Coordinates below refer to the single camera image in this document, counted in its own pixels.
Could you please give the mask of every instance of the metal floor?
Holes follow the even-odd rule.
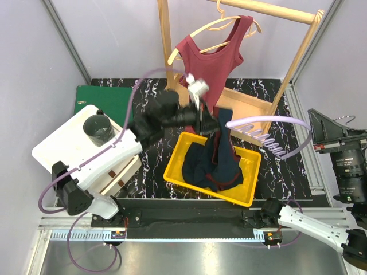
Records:
[[[296,235],[285,234],[289,241]],[[72,242],[75,258],[82,256],[96,242]],[[261,247],[259,243],[245,245]],[[123,275],[346,275],[341,256],[327,245],[301,236],[292,246],[258,249],[238,243],[133,243],[118,246],[122,265],[105,274]],[[82,256],[78,263],[89,269],[106,268],[114,255],[99,247]],[[65,241],[50,242],[42,275],[88,274],[70,263]]]

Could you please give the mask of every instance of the clothing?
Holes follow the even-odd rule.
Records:
[[[205,146],[192,143],[185,155],[182,176],[186,183],[212,191],[222,191],[243,183],[239,167],[241,157],[231,144],[230,131],[225,124],[232,119],[232,110],[215,107],[220,131],[210,137]]]
[[[203,79],[208,84],[209,90],[202,98],[206,101],[210,112],[217,104],[230,72],[243,62],[239,48],[252,23],[251,16],[240,15],[224,41],[230,41],[229,44],[217,48],[213,53],[200,53],[191,36],[186,36],[176,46],[182,56],[185,72],[191,73],[195,79]],[[181,84],[187,87],[184,78]]]

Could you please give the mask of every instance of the marble table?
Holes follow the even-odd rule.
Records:
[[[135,83],[135,79],[92,80],[92,85],[107,87],[133,87]],[[165,79],[145,79],[134,98],[134,113],[138,115],[144,111],[149,100],[156,95],[157,91],[164,89],[165,86]],[[271,102],[280,87],[280,81],[268,79],[228,79],[225,86]],[[278,105],[276,115],[290,115],[284,96]],[[141,153],[142,167],[124,186],[125,193],[129,197],[171,199],[210,198],[205,194],[178,187],[163,179],[163,173],[182,131],[183,128],[167,130],[165,139],[160,140],[149,150]],[[269,133],[287,151],[293,150],[298,146],[292,124],[272,123]],[[275,156],[265,148],[254,146],[235,137],[232,137],[232,143],[236,146],[260,152],[263,156],[257,180],[255,199],[266,199],[269,197],[284,200],[289,198],[295,198],[297,200],[312,199],[306,170],[304,169],[300,154],[287,160],[276,160]]]

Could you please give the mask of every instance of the camera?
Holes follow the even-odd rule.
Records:
[[[367,130],[337,123],[315,109],[308,111],[314,149],[330,154],[339,195],[334,199],[354,203],[349,207],[359,226],[367,229]]]

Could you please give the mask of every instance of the gray wall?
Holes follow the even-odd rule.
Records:
[[[51,180],[32,148],[71,117],[84,81],[41,1],[2,1],[0,37],[0,274],[19,275],[41,217],[38,197]]]
[[[304,111],[314,108],[331,118],[356,115],[348,124],[367,128],[367,1],[344,1],[296,82]],[[319,155],[327,183],[338,194],[329,155]]]
[[[316,13],[332,0],[265,0],[279,6]],[[69,35],[92,77],[137,78],[164,66],[157,0],[53,0]],[[222,5],[226,16],[251,15],[263,34],[242,42],[245,58],[230,77],[283,78],[299,48],[307,25]],[[185,36],[220,18],[216,4],[206,0],[169,0],[172,47]],[[217,45],[230,29],[195,36],[199,48]],[[174,61],[182,69],[182,61]]]

